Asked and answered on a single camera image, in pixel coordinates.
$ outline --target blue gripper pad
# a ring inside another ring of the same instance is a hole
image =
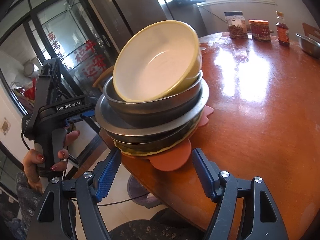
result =
[[[92,171],[94,179],[91,193],[97,202],[100,202],[108,195],[120,164],[121,151],[118,148],[114,148],[108,157],[99,162]]]
[[[219,177],[200,148],[192,151],[192,163],[205,195],[213,202],[218,201]]]

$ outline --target refrigerator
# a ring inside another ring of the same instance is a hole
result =
[[[192,26],[199,37],[208,35],[199,8],[190,0],[92,0],[115,43],[122,49],[143,28],[164,20]]]

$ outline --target chair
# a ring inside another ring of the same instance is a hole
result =
[[[320,41],[320,30],[309,25],[309,24],[306,24],[306,23],[303,23],[302,24],[303,26],[303,30],[304,30],[304,35],[306,35],[307,37],[309,38],[313,38],[313,37],[310,37],[310,35],[316,37],[318,39],[318,41]]]
[[[100,82],[103,81],[105,78],[107,78],[108,76],[112,76],[113,74],[113,69],[114,69],[114,65],[109,67],[106,71],[104,71],[99,77],[98,79],[93,83],[92,87],[98,87],[100,89],[101,92],[103,92],[103,86],[100,85]]]

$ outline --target yellow bowl rim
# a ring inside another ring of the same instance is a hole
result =
[[[170,87],[169,89],[167,89],[166,91],[162,92],[161,94],[158,94],[152,98],[148,98],[146,101],[151,101],[151,100],[156,100],[156,99],[159,99],[159,98],[162,98],[164,97],[165,95],[167,95],[168,93],[170,93],[170,91],[174,90],[185,78],[186,76],[188,75],[188,73],[190,72],[190,70],[192,69],[192,67],[194,66],[195,62],[196,62],[196,58],[198,57],[198,54],[199,54],[199,38],[198,38],[198,35],[196,34],[196,31],[187,23],[184,23],[184,22],[180,22],[180,21],[175,21],[175,20],[166,20],[166,21],[161,21],[161,22],[157,22],[157,23],[154,23],[154,24],[151,24],[147,27],[145,27],[144,29],[142,29],[141,31],[139,31],[137,34],[135,34],[128,42],[127,44],[123,47],[123,49],[121,50],[117,60],[116,60],[116,63],[115,63],[115,67],[114,67],[114,70],[113,70],[113,86],[115,87],[115,90],[116,90],[116,93],[126,102],[141,102],[139,100],[132,100],[130,98],[127,98],[125,96],[123,96],[119,90],[118,90],[118,87],[116,85],[116,69],[117,69],[117,64],[118,64],[118,60],[119,58],[121,57],[121,54],[123,53],[123,51],[125,50],[125,48],[127,47],[127,45],[136,37],[138,36],[140,33],[142,33],[143,31],[155,26],[155,25],[160,25],[160,24],[163,24],[163,23],[175,23],[175,24],[180,24],[186,28],[188,28],[189,30],[191,29],[192,30],[192,34],[193,34],[193,38],[195,40],[195,43],[198,44],[198,47],[195,48],[195,51],[193,53],[193,57],[192,57],[192,60],[191,60],[191,63],[189,64],[188,68],[186,69],[186,71],[183,73],[183,75],[178,79],[178,81],[172,86]]]

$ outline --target silver bolt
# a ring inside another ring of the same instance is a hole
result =
[[[258,183],[263,182],[262,178],[260,178],[260,177],[255,177],[254,180],[255,180],[256,182],[258,182]]]
[[[51,182],[52,182],[53,184],[56,184],[56,183],[59,182],[59,178],[58,178],[58,177],[54,177],[54,178],[52,178]]]
[[[92,176],[92,172],[91,172],[91,171],[86,171],[86,172],[83,174],[83,176],[84,176],[85,178],[90,178],[90,177]]]
[[[230,173],[227,172],[227,171],[222,171],[220,174],[221,174],[221,176],[224,177],[224,178],[227,178],[227,177],[230,176]]]

